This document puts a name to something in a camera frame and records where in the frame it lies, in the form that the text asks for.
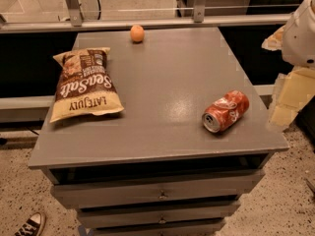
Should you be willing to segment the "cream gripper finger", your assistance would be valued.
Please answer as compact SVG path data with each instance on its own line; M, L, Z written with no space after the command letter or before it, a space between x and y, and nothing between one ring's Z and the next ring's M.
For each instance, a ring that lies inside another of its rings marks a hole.
M277 51L283 49L283 35L284 35L284 27L280 27L273 34L267 37L261 47L270 51Z
M268 125L286 129L315 96L315 69L294 66L287 75L279 74L272 93Z

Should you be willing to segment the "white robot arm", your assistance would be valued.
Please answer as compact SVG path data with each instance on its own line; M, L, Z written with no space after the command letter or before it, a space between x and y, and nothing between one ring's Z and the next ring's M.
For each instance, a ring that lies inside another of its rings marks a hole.
M315 96L315 0L304 0L262 48L280 50L293 66L287 75L278 75L269 109L269 127L283 131Z

